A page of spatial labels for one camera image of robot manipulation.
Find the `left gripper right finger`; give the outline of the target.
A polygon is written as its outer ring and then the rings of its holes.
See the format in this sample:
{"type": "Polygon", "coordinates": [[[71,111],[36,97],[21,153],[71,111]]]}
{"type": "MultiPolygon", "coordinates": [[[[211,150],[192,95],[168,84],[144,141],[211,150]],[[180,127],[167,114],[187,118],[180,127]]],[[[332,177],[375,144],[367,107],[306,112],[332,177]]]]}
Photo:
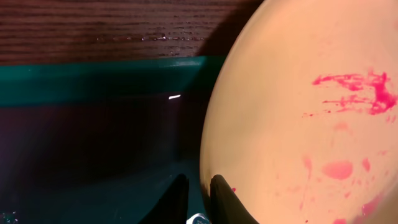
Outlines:
{"type": "Polygon", "coordinates": [[[210,203],[212,224],[258,224],[222,175],[211,179],[210,203]]]}

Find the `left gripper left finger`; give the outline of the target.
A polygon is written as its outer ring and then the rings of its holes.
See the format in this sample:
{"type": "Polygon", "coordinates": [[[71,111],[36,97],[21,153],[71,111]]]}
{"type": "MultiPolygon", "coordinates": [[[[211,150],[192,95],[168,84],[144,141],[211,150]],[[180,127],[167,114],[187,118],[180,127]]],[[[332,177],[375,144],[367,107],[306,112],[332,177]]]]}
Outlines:
{"type": "Polygon", "coordinates": [[[179,174],[139,224],[186,224],[189,179],[179,174]]]}

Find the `yellow-green round plate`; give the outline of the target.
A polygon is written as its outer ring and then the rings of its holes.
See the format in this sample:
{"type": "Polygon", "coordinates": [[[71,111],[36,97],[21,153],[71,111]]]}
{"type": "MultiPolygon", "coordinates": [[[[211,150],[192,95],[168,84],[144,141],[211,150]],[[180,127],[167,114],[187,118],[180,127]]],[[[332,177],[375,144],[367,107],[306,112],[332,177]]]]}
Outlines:
{"type": "Polygon", "coordinates": [[[397,0],[262,2],[206,112],[209,219],[217,174],[258,223],[396,223],[397,0]]]}

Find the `teal plastic tray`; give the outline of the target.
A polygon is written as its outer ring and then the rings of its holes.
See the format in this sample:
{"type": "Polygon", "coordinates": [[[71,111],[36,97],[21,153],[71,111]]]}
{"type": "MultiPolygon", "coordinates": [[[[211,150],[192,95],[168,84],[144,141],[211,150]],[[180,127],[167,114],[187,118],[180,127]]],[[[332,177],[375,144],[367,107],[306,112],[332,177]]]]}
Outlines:
{"type": "Polygon", "coordinates": [[[139,223],[200,140],[223,57],[1,67],[1,222],[139,223]]]}

